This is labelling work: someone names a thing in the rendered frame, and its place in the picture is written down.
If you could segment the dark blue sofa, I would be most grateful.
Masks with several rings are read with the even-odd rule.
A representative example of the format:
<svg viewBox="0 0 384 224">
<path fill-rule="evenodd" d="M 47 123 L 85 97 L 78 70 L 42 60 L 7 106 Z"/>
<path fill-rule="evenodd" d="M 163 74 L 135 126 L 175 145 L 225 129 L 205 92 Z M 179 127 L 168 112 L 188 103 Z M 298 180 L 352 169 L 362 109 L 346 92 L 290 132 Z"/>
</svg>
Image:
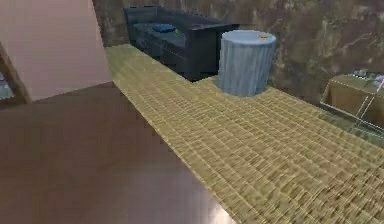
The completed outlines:
<svg viewBox="0 0 384 224">
<path fill-rule="evenodd" d="M 161 6 L 123 11 L 130 44 L 191 82 L 218 72 L 221 36 L 239 28 L 236 23 Z M 154 24 L 171 24 L 177 30 L 155 32 Z"/>
</svg>

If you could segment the pale blue round table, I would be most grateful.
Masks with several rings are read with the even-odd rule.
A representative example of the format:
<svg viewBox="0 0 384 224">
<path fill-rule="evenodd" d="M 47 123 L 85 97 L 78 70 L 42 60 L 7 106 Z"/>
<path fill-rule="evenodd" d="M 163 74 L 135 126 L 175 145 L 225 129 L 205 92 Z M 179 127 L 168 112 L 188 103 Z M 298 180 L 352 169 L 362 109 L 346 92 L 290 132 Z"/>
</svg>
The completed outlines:
<svg viewBox="0 0 384 224">
<path fill-rule="evenodd" d="M 265 39 L 259 34 L 267 35 Z M 225 93 L 252 97 L 265 91 L 277 38 L 255 30 L 222 34 L 218 76 L 215 84 Z"/>
</svg>

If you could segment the blue cushion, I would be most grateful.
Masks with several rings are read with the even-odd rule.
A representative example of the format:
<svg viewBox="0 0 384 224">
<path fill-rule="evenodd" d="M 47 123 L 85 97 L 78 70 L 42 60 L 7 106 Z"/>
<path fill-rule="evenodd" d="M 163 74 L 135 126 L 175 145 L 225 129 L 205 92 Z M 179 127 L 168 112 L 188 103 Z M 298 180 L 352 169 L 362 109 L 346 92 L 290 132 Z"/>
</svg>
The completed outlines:
<svg viewBox="0 0 384 224">
<path fill-rule="evenodd" d="M 177 28 L 171 24 L 154 24 L 152 29 L 159 33 L 169 33 L 177 30 Z"/>
</svg>

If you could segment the glass and metal table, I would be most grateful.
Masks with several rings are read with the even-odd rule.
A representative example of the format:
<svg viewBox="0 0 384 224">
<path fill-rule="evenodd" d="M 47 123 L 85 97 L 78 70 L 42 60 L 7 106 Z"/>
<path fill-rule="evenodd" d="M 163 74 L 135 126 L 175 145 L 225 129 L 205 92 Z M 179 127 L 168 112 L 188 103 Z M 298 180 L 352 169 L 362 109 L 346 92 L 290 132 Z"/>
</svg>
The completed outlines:
<svg viewBox="0 0 384 224">
<path fill-rule="evenodd" d="M 353 119 L 353 128 L 384 135 L 384 73 L 357 70 L 337 75 L 328 81 L 320 104 Z"/>
</svg>

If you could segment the brown wooden door frame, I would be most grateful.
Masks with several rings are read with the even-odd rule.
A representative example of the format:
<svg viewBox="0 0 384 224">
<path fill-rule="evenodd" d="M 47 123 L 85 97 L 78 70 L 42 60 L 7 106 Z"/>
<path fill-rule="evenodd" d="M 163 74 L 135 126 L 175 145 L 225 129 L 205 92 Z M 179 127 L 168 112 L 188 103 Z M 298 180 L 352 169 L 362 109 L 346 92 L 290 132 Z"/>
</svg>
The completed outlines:
<svg viewBox="0 0 384 224">
<path fill-rule="evenodd" d="M 0 73 L 4 77 L 4 81 L 10 87 L 12 96 L 0 97 L 0 109 L 5 109 L 22 104 L 29 104 L 32 102 L 30 94 L 26 86 L 18 75 L 18 72 L 10 56 L 7 54 L 3 44 L 0 42 Z"/>
</svg>

